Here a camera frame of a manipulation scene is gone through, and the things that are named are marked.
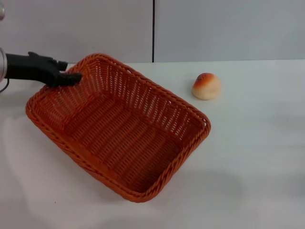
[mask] orange wicker basket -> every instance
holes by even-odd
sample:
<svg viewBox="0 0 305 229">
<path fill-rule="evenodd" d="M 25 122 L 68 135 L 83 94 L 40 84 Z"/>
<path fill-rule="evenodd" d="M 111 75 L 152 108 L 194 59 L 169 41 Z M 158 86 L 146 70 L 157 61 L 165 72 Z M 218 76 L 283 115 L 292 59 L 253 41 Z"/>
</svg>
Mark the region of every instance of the orange wicker basket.
<svg viewBox="0 0 305 229">
<path fill-rule="evenodd" d="M 154 198 L 210 132 L 203 113 L 107 55 L 90 55 L 69 72 L 81 72 L 81 82 L 43 87 L 26 113 L 80 167 L 127 200 Z"/>
</svg>

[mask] bread roll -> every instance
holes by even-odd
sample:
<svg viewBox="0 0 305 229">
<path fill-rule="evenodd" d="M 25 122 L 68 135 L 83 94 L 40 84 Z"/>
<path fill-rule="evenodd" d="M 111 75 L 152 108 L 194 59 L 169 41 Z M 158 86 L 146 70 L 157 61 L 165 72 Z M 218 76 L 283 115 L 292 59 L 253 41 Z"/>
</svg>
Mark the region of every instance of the bread roll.
<svg viewBox="0 0 305 229">
<path fill-rule="evenodd" d="M 220 94 L 220 92 L 220 79 L 212 73 L 200 74 L 192 89 L 193 95 L 203 100 L 214 99 Z"/>
</svg>

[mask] metal cylinder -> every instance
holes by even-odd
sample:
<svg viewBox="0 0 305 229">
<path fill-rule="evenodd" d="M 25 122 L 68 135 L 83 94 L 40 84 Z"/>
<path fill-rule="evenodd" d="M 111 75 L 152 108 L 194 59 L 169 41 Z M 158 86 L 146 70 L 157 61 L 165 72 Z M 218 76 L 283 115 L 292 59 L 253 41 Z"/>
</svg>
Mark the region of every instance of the metal cylinder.
<svg viewBox="0 0 305 229">
<path fill-rule="evenodd" d="M 0 82 L 5 78 L 8 69 L 8 60 L 2 48 L 0 48 Z"/>
<path fill-rule="evenodd" d="M 0 21 L 4 19 L 4 16 L 5 16 L 4 5 L 0 0 Z"/>
</svg>

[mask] basket rim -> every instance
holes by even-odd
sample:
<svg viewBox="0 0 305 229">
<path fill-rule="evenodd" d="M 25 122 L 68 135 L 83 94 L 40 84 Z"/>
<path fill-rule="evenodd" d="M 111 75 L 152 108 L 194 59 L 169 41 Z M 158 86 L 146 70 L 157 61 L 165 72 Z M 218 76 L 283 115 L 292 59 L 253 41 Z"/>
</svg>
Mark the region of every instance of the basket rim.
<svg viewBox="0 0 305 229">
<path fill-rule="evenodd" d="M 77 71 L 82 65 L 86 64 L 88 61 L 94 61 L 102 59 L 103 61 L 108 62 L 114 67 L 118 67 L 125 71 L 125 73 L 129 74 L 131 77 L 136 77 L 141 82 L 148 84 L 151 88 L 156 89 L 158 92 L 161 92 L 166 96 L 167 98 L 174 100 L 177 105 L 180 107 L 183 107 L 185 110 L 190 112 L 194 118 L 196 118 L 201 124 L 203 125 L 203 128 L 197 133 L 197 135 L 189 142 L 188 145 L 186 145 L 179 154 L 175 157 L 175 159 L 168 165 L 168 167 L 161 173 L 159 178 L 145 191 L 145 192 L 137 192 L 133 191 L 121 183 L 116 182 L 115 179 L 112 179 L 108 177 L 106 174 L 101 172 L 98 168 L 96 168 L 94 165 L 92 165 L 90 162 L 88 162 L 86 159 L 82 158 L 84 160 L 84 163 L 87 164 L 89 167 L 94 168 L 94 172 L 97 173 L 99 176 L 107 180 L 108 182 L 112 183 L 113 186 L 115 186 L 120 191 L 124 192 L 125 194 L 128 194 L 130 197 L 134 198 L 145 198 L 147 200 L 152 199 L 154 196 L 156 196 L 165 186 L 165 184 L 169 181 L 169 179 L 173 176 L 173 174 L 180 168 L 180 166 L 183 164 L 183 162 L 187 159 L 187 157 L 193 152 L 194 149 L 198 147 L 198 145 L 208 136 L 210 130 L 211 130 L 211 123 L 207 116 L 203 114 L 201 111 L 196 109 L 194 106 L 190 105 L 185 100 L 181 99 L 180 97 L 176 96 L 172 92 L 164 89 L 163 87 L 157 85 L 153 81 L 146 78 L 141 73 L 137 72 L 133 68 L 113 59 L 112 57 L 101 54 L 101 53 L 95 53 L 87 56 L 82 61 L 74 65 L 69 69 L 69 72 Z M 42 89 L 40 89 L 39 92 L 37 92 L 33 97 L 29 99 L 26 105 L 26 114 L 33 121 L 33 123 L 41 129 L 46 135 L 50 134 L 53 137 L 55 137 L 56 141 L 60 142 L 62 145 L 66 146 L 71 153 L 75 154 L 76 152 L 72 146 L 70 146 L 69 141 L 67 139 L 64 139 L 61 135 L 59 135 L 51 126 L 49 126 L 37 113 L 36 113 L 36 107 L 37 103 L 44 99 L 46 97 L 46 92 L 52 90 L 52 88 L 45 85 Z"/>
</svg>

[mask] white table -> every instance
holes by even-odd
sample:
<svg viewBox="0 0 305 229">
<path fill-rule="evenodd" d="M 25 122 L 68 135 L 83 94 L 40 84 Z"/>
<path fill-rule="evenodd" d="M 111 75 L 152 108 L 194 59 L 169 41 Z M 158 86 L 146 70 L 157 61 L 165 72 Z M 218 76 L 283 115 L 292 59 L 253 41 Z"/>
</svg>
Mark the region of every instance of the white table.
<svg viewBox="0 0 305 229">
<path fill-rule="evenodd" d="M 0 94 L 0 228 L 305 228 L 304 60 L 130 66 L 204 112 L 208 138 L 155 199 L 131 203 L 27 118 L 42 84 L 12 81 Z M 192 96 L 203 72 L 222 80 L 218 99 Z"/>
</svg>

